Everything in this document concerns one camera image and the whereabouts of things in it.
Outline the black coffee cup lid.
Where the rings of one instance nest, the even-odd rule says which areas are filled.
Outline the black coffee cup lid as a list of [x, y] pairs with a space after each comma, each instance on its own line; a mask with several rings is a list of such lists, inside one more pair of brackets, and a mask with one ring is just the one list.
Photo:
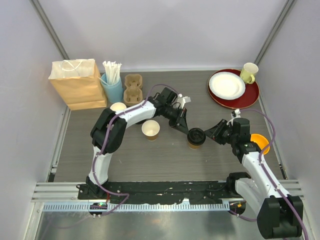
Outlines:
[[194, 146], [201, 146], [206, 140], [206, 134], [202, 129], [195, 127], [189, 130], [187, 140]]

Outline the brown paper cup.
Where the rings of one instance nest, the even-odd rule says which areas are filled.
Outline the brown paper cup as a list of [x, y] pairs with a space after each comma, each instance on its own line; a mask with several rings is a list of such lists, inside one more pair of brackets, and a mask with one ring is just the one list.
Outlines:
[[190, 141], [188, 142], [188, 146], [192, 150], [199, 149], [202, 144], [203, 144], [203, 142], [190, 142]]
[[147, 120], [142, 124], [141, 131], [149, 141], [154, 141], [160, 132], [160, 125], [155, 120]]

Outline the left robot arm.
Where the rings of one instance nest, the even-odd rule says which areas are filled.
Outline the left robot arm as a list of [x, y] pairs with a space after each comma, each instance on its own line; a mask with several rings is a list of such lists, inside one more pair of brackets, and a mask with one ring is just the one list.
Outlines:
[[141, 103], [127, 109], [104, 109], [90, 132], [94, 154], [91, 171], [85, 181], [89, 196], [100, 200], [106, 195], [107, 188], [104, 184], [109, 178], [111, 158], [121, 146], [127, 128], [163, 116], [169, 120], [171, 128], [187, 135], [189, 129], [185, 104], [189, 102], [190, 97], [182, 96], [170, 86], [164, 85], [162, 92], [156, 93], [155, 96], [148, 94]]

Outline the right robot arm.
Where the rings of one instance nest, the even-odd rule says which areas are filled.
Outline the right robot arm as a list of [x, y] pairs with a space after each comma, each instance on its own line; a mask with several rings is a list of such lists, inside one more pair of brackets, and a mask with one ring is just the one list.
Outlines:
[[251, 141], [249, 120], [237, 117], [227, 122], [223, 119], [204, 133], [220, 145], [231, 145], [233, 154], [248, 171], [249, 178], [232, 180], [226, 184], [225, 190], [233, 198], [241, 195], [252, 208], [262, 237], [305, 236], [303, 202], [282, 186], [269, 168], [263, 151]]

